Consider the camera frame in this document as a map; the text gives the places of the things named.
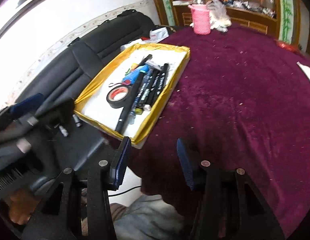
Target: black cable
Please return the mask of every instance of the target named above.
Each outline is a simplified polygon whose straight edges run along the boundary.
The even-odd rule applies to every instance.
[[[114,194],[114,195],[109,195],[108,197],[119,196],[119,195],[122,195],[122,194],[124,194],[124,193],[127,193],[127,192],[129,192],[129,191],[131,191],[131,190],[133,190],[133,189],[136,189],[136,188],[138,188],[138,187],[141,187],[141,186],[132,187],[132,188],[130,188],[130,189],[124,191],[124,192],[121,192],[121,193],[118,193],[118,194]]]

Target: sofa backrest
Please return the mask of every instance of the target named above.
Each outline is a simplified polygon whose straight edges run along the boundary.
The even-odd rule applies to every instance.
[[[16,102],[41,93],[44,103],[37,111],[65,98],[76,99],[90,81],[120,53],[120,46],[149,37],[155,25],[140,12],[129,10],[106,21],[73,42],[54,58],[25,88]]]

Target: roll of black tape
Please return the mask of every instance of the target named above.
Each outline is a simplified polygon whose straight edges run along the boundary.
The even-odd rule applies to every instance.
[[[112,108],[121,108],[125,105],[126,100],[130,97],[130,86],[119,85],[107,94],[106,100]]]

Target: purple velvet tablecloth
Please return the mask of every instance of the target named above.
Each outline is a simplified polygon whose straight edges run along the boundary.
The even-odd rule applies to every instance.
[[[176,152],[183,137],[203,159],[243,168],[288,237],[310,208],[310,81],[296,64],[310,60],[238,25],[226,35],[186,28],[162,43],[189,47],[191,60],[130,159],[143,192],[195,214],[198,195],[186,186]]]

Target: gray fabric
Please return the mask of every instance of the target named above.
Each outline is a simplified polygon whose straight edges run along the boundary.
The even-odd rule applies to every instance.
[[[161,195],[143,195],[114,222],[118,240],[182,239],[184,219]]]

